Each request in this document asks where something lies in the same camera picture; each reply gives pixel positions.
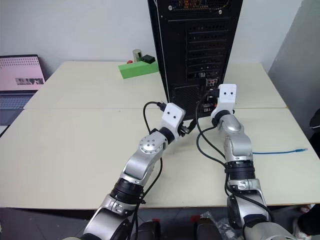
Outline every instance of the computer back panel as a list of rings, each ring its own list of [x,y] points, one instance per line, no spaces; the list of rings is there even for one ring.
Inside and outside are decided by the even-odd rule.
[[[198,101],[223,83],[242,0],[148,0],[159,70],[168,102],[195,118]],[[205,100],[199,116],[215,101]]]

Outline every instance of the green block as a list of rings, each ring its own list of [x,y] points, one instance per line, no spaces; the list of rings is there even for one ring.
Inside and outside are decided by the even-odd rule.
[[[154,61],[151,64],[144,61],[138,61],[134,63],[119,65],[118,67],[124,79],[159,72],[157,61]]]

